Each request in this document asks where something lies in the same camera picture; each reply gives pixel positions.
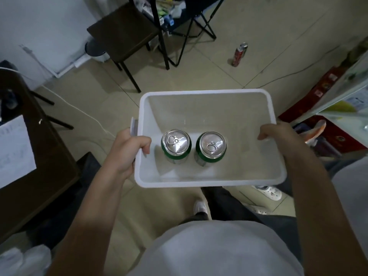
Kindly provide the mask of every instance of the paper sheet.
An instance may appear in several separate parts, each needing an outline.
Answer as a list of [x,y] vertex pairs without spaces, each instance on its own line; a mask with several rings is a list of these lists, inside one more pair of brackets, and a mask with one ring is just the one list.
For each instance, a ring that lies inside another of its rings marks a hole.
[[0,188],[36,169],[23,116],[0,126]]

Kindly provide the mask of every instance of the white plastic container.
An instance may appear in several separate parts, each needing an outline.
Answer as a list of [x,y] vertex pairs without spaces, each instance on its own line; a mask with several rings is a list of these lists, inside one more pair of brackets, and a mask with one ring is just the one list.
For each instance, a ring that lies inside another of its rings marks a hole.
[[[273,139],[259,141],[260,126],[276,123],[271,96],[263,89],[149,92],[140,99],[138,135],[152,138],[150,154],[140,150],[135,179],[145,188],[276,185],[286,178],[283,157]],[[162,135],[170,129],[189,134],[192,151],[183,164],[166,160]],[[217,163],[194,160],[198,137],[224,136],[227,151]]]

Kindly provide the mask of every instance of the dark gray pants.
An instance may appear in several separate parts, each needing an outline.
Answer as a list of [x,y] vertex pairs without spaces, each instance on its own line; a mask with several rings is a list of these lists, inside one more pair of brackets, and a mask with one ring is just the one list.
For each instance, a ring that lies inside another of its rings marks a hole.
[[[355,161],[356,160],[333,161],[325,163],[324,166],[332,178],[343,167],[346,167]],[[289,178],[287,178],[282,184],[277,185],[277,188],[292,196],[292,186]],[[205,187],[202,188],[202,192],[208,201],[208,206],[213,220],[242,220],[262,223],[272,228],[286,243],[289,250],[295,255],[295,257],[300,262],[302,261],[301,246],[295,217],[256,214],[246,208],[240,201],[234,198],[230,192],[222,187]],[[208,215],[204,212],[200,212],[184,220],[182,224],[203,220],[208,220]]]

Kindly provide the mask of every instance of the black cable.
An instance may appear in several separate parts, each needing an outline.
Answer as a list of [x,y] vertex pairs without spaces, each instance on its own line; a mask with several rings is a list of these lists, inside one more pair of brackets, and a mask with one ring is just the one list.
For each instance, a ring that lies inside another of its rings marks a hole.
[[305,67],[304,69],[301,69],[300,71],[297,71],[297,72],[293,72],[291,74],[288,74],[288,75],[284,75],[282,77],[279,77],[279,78],[276,78],[274,80],[271,80],[270,82],[267,82],[266,84],[263,84],[262,86],[259,86],[257,88],[262,88],[264,86],[266,86],[267,84],[270,84],[276,80],[279,80],[279,79],[282,79],[282,78],[285,78],[285,77],[288,77],[290,75],[296,75],[296,74],[299,74],[300,72],[304,72],[306,69],[309,69],[310,67],[314,66],[315,64],[319,63],[327,54],[331,53],[332,51],[335,51],[336,49],[338,49],[341,45],[338,45],[336,47],[334,47],[333,49],[330,49],[329,51],[325,52],[320,59],[318,59],[317,61],[315,61],[314,63],[310,64],[309,66]]

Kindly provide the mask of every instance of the power cord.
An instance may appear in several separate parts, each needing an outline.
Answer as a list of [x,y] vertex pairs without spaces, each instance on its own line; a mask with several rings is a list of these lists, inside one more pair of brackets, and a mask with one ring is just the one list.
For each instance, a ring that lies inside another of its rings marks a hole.
[[[35,82],[38,82],[38,83],[39,83],[39,81],[37,81],[37,80],[35,80],[35,79],[33,79],[33,78],[30,78],[30,77],[26,76],[25,74],[22,74],[21,72],[19,72],[19,71],[15,70],[15,69],[9,69],[9,68],[4,68],[4,67],[0,67],[0,69],[5,69],[5,70],[8,70],[8,71],[16,72],[16,73],[18,73],[18,74],[20,74],[20,75],[24,76],[25,78],[28,78],[28,79],[30,79],[30,80],[32,80],[32,81],[35,81]],[[41,85],[41,87],[43,87],[43,88],[45,88],[47,91],[49,91],[49,92],[53,93],[55,96],[57,96],[57,97],[58,97],[59,99],[61,99],[63,102],[65,102],[67,105],[69,105],[69,106],[71,106],[71,107],[75,108],[76,110],[80,111],[80,112],[81,112],[81,113],[83,113],[84,115],[87,115],[89,118],[92,118],[93,120],[95,120],[95,121],[100,125],[100,127],[103,129],[103,131],[104,131],[105,133],[110,134],[113,138],[115,138],[115,137],[116,137],[116,136],[114,136],[112,133],[110,133],[108,130],[105,130],[105,128],[101,125],[101,123],[100,123],[96,118],[93,118],[92,116],[88,115],[88,114],[87,114],[87,113],[85,113],[84,111],[80,110],[78,107],[73,106],[72,104],[68,103],[66,100],[64,100],[62,97],[60,97],[60,96],[59,96],[58,94],[56,94],[55,92],[51,91],[51,90],[50,90],[49,88],[47,88],[46,86]]]
[[267,82],[266,84],[263,84],[262,86],[259,86],[259,87],[257,87],[257,88],[262,88],[262,87],[264,87],[264,86],[266,86],[266,85],[268,85],[268,84],[270,84],[270,83],[272,83],[272,82],[274,82],[274,81],[277,81],[277,80],[279,80],[279,79],[282,79],[282,78],[288,77],[288,76],[290,76],[290,75],[296,75],[296,74],[299,74],[300,72],[304,72],[305,70],[307,70],[307,69],[309,69],[310,67],[314,66],[315,64],[319,63],[319,62],[320,62],[320,61],[321,61],[321,60],[322,60],[322,59],[323,59],[327,54],[329,54],[329,53],[331,53],[331,52],[335,51],[335,50],[336,50],[336,49],[338,49],[340,46],[341,46],[341,45],[338,45],[338,46],[334,47],[333,49],[330,49],[329,51],[325,52],[325,53],[320,57],[320,59],[318,59],[318,60],[317,60],[317,61],[315,61],[314,63],[310,64],[309,66],[305,67],[304,69],[301,69],[300,71],[293,72],[293,73],[291,73],[291,74],[284,75],[284,76],[282,76],[282,77],[279,77],[279,78],[276,78],[276,79],[274,79],[274,80],[271,80],[270,82]]

